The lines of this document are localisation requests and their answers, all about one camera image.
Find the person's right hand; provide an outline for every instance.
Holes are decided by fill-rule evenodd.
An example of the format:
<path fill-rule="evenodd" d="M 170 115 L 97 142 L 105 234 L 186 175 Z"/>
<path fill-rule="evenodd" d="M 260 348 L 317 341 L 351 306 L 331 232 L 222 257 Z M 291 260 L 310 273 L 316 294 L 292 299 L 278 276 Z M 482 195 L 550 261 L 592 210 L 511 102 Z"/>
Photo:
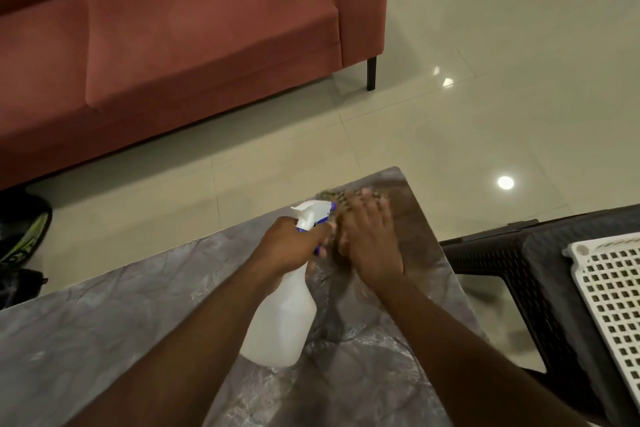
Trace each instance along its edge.
<path fill-rule="evenodd" d="M 362 281 L 376 292 L 389 279 L 404 271 L 394 222 L 386 197 L 375 199 L 371 189 L 361 195 L 348 194 L 348 211 L 342 226 L 345 252 Z"/>

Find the marble table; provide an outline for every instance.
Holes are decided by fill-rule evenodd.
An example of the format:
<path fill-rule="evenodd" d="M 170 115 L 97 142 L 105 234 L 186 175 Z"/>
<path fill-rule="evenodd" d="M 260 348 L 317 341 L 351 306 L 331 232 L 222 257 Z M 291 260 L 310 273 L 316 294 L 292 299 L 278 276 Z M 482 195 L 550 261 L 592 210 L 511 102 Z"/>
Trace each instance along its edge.
<path fill-rule="evenodd" d="M 397 167 L 341 188 L 390 195 L 406 273 L 482 334 L 456 276 Z M 0 312 L 0 424 L 58 426 L 105 390 L 242 264 L 267 213 Z M 295 367 L 239 357 L 206 426 L 451 425 L 402 334 L 348 268 L 319 260 L 318 305 Z"/>

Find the person's left hand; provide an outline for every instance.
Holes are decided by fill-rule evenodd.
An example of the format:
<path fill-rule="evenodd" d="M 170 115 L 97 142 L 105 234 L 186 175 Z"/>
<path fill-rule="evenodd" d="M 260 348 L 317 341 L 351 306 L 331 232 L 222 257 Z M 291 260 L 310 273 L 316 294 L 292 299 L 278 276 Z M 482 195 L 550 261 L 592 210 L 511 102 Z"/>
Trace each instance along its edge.
<path fill-rule="evenodd" d="M 280 216 L 267 230 L 260 243 L 251 254 L 249 261 L 260 264 L 273 280 L 275 287 L 282 276 L 300 268 L 307 262 L 318 245 L 321 255 L 326 254 L 326 246 L 333 232 L 333 225 L 320 223 L 308 232 L 296 228 L 296 218 Z"/>

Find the hand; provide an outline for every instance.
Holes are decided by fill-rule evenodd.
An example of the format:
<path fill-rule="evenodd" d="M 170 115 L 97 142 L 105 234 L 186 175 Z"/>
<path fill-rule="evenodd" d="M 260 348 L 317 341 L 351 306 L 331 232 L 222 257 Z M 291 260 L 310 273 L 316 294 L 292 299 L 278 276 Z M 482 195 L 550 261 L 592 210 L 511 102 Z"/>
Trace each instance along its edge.
<path fill-rule="evenodd" d="M 376 292 L 390 278 L 404 273 L 389 201 L 384 196 L 375 199 L 371 189 L 363 189 L 359 196 L 348 194 L 347 202 L 342 225 L 347 238 L 342 250 L 362 281 Z"/>
<path fill-rule="evenodd" d="M 318 245 L 327 245 L 333 231 L 329 223 L 320 223 L 308 232 L 300 232 L 296 228 L 297 221 L 295 218 L 280 216 L 249 258 L 249 262 L 260 264 L 260 269 L 276 280 L 275 287 L 280 284 L 285 273 L 304 265 Z"/>

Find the sofa seat cushion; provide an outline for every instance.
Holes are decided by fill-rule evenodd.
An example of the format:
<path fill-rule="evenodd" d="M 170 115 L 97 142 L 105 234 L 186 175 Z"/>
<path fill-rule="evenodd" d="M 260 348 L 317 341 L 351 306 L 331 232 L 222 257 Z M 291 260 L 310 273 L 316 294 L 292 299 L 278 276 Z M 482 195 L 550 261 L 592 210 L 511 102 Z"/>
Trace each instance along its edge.
<path fill-rule="evenodd" d="M 0 152 L 25 154 L 97 123 L 84 97 L 87 0 L 0 17 Z"/>
<path fill-rule="evenodd" d="M 339 42 L 332 0 L 89 0 L 87 102 L 132 114 Z"/>

